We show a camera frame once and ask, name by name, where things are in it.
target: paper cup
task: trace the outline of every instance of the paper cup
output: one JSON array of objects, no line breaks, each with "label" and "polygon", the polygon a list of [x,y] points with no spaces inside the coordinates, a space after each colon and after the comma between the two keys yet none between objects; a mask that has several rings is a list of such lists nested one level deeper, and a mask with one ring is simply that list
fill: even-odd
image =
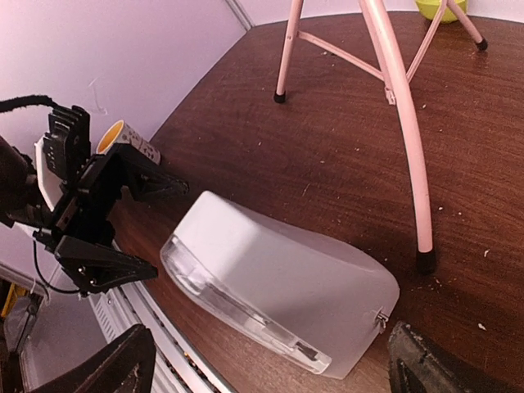
[{"label": "paper cup", "polygon": [[123,120],[114,123],[104,134],[97,146],[97,154],[106,154],[115,143],[129,143],[155,164],[160,163],[161,155],[156,147],[144,140]]}]

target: pink chair leg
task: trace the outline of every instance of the pink chair leg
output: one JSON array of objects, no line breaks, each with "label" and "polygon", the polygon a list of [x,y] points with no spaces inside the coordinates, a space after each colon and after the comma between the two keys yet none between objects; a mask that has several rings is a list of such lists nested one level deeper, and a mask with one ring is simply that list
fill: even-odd
[{"label": "pink chair leg", "polygon": [[291,13],[287,21],[286,38],[284,40],[284,49],[282,51],[282,60],[280,63],[280,72],[278,73],[277,91],[274,95],[275,102],[283,104],[286,101],[286,81],[289,74],[289,65],[291,63],[291,54],[298,35],[298,24],[302,5],[304,0],[293,0],[291,4]]},{"label": "pink chair leg", "polygon": [[464,14],[464,11],[462,11],[462,9],[454,0],[446,1],[448,3],[448,8],[455,14],[455,16],[457,16],[458,20],[460,20],[460,23],[462,23],[464,29],[466,29],[469,35],[472,36],[473,41],[475,41],[475,44],[478,47],[478,50],[485,51],[488,48],[488,42],[484,37],[482,37],[482,34],[478,31],[477,27],[475,27],[471,19],[469,19],[466,14]]},{"label": "pink chair leg", "polygon": [[369,33],[373,37],[373,42],[377,43],[377,50],[382,52],[382,59],[386,63],[386,70],[383,72],[389,73],[404,135],[417,225],[417,269],[423,274],[433,273],[436,269],[436,254],[431,230],[426,163],[404,63],[382,0],[359,0],[359,2]]}]

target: brown wood surface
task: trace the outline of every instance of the brown wood surface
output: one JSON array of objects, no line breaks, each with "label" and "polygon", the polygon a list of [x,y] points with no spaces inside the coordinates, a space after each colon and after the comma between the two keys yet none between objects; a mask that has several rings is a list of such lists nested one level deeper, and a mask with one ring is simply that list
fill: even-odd
[{"label": "brown wood surface", "polygon": [[[416,13],[391,19],[408,64],[427,23]],[[162,165],[192,191],[152,205],[120,203],[117,240],[160,268],[147,282],[151,294],[241,393],[389,391],[386,336],[335,381],[196,307],[167,277],[159,249],[206,189],[366,251],[400,284],[390,328],[408,321],[460,359],[524,388],[524,28],[475,22],[490,41],[487,53],[477,52],[460,25],[441,26],[412,82],[439,256],[434,277],[414,270],[407,162],[383,85],[298,42],[287,104],[273,103],[284,24],[250,31],[153,138]],[[376,64],[361,16],[304,20],[302,27]]]}]

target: black cable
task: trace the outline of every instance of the black cable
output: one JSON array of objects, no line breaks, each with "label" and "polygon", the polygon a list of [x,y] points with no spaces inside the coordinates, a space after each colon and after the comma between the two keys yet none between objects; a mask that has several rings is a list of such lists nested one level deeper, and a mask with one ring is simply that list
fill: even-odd
[{"label": "black cable", "polygon": [[67,290],[67,289],[60,289],[60,288],[57,288],[57,287],[54,287],[53,285],[51,285],[49,282],[47,282],[47,280],[43,277],[42,275],[42,272],[40,271],[40,268],[38,266],[38,256],[37,256],[37,252],[36,252],[36,241],[33,240],[33,259],[34,259],[34,267],[36,268],[36,273],[38,273],[38,276],[40,277],[40,279],[42,280],[43,282],[43,285],[45,285],[46,287],[48,287],[49,289],[52,289],[54,292],[58,292],[58,293],[63,293],[65,295],[74,295],[76,293],[80,293],[80,289],[71,289],[71,290]]},{"label": "black cable", "polygon": [[16,97],[6,101],[0,101],[0,113],[11,112],[17,108],[23,108],[24,106],[37,105],[50,106],[51,108],[55,108],[58,106],[58,104],[48,96],[33,95],[25,97]]}]

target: black rubber foot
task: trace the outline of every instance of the black rubber foot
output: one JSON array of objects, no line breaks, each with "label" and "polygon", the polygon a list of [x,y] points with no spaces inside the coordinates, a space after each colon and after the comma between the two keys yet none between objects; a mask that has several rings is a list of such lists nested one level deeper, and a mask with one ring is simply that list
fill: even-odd
[{"label": "black rubber foot", "polygon": [[277,92],[275,92],[273,100],[275,100],[277,104],[283,104],[286,102],[286,92],[284,92],[284,94],[277,94]]},{"label": "black rubber foot", "polygon": [[477,47],[478,47],[478,50],[479,50],[479,51],[484,52],[484,51],[487,50],[487,48],[488,48],[488,42],[486,41],[485,38],[482,38],[482,41],[480,41],[480,42],[477,44]]},{"label": "black rubber foot", "polygon": [[435,249],[429,252],[417,251],[417,271],[422,276],[433,274],[436,270],[436,253]]}]

